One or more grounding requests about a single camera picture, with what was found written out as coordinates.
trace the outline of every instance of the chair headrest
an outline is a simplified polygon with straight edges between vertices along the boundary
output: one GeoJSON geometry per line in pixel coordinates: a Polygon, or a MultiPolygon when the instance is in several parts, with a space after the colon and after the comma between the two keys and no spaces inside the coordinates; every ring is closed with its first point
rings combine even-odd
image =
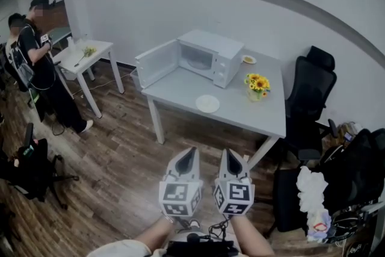
{"type": "Polygon", "coordinates": [[[315,46],[310,48],[306,58],[316,66],[320,66],[327,71],[333,71],[336,67],[334,57],[326,51],[323,51],[320,48],[316,48],[315,46]]]}

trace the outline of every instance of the white microwave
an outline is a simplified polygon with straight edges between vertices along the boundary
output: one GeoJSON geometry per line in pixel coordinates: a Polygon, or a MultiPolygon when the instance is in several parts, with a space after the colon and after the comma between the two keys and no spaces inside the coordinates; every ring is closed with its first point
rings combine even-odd
{"type": "Polygon", "coordinates": [[[140,84],[146,88],[180,66],[226,88],[242,63],[243,47],[226,37],[190,31],[135,57],[140,84]]]}

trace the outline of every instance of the black t-shirt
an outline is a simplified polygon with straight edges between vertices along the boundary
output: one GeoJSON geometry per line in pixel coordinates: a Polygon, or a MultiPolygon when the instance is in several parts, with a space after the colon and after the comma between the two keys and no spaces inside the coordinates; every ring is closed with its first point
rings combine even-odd
{"type": "Polygon", "coordinates": [[[25,25],[25,28],[21,31],[19,35],[20,50],[23,53],[23,56],[27,60],[28,64],[32,67],[33,71],[35,72],[32,84],[34,87],[37,87],[39,89],[49,88],[55,81],[55,68],[52,59],[47,53],[43,58],[38,60],[35,65],[32,65],[32,62],[28,56],[28,51],[30,49],[41,48],[41,32],[30,20],[25,19],[25,23],[32,27],[35,32],[34,36],[32,29],[28,27],[28,25],[25,25]]]}

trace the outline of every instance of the plate of food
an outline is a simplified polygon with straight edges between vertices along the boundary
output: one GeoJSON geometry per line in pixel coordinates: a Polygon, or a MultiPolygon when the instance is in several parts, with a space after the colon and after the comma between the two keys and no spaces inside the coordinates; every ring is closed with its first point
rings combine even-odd
{"type": "Polygon", "coordinates": [[[242,57],[243,62],[246,62],[248,64],[254,64],[257,62],[257,59],[255,59],[253,56],[250,55],[244,55],[242,57]]]}

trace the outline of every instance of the forearm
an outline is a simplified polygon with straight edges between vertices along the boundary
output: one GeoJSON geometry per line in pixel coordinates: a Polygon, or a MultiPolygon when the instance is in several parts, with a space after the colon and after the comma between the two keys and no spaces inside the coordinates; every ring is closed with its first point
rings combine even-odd
{"type": "Polygon", "coordinates": [[[231,224],[242,253],[249,257],[274,256],[269,242],[258,232],[246,216],[233,216],[231,224]]]}
{"type": "Polygon", "coordinates": [[[135,240],[145,244],[151,252],[160,249],[168,235],[174,230],[174,224],[163,215],[151,227],[136,237],[135,240]]]}
{"type": "Polygon", "coordinates": [[[45,44],[41,48],[30,49],[28,51],[28,56],[29,56],[29,59],[32,62],[32,65],[35,64],[36,62],[38,62],[40,59],[42,59],[44,57],[44,55],[49,52],[50,49],[51,49],[51,46],[48,43],[45,44]]]}

